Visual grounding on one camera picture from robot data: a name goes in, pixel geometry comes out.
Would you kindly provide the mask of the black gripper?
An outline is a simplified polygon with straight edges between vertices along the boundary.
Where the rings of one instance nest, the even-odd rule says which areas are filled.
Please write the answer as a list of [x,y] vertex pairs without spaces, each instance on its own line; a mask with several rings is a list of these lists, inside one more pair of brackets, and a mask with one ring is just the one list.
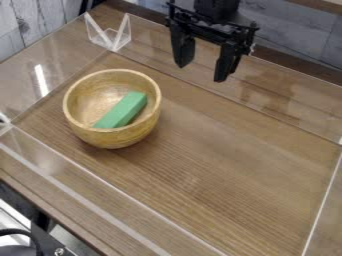
[[255,21],[239,13],[240,0],[194,0],[194,8],[167,2],[167,27],[171,32],[174,61],[186,67],[195,56],[195,39],[220,46],[214,81],[223,82],[234,73],[239,55],[248,55],[259,30]]

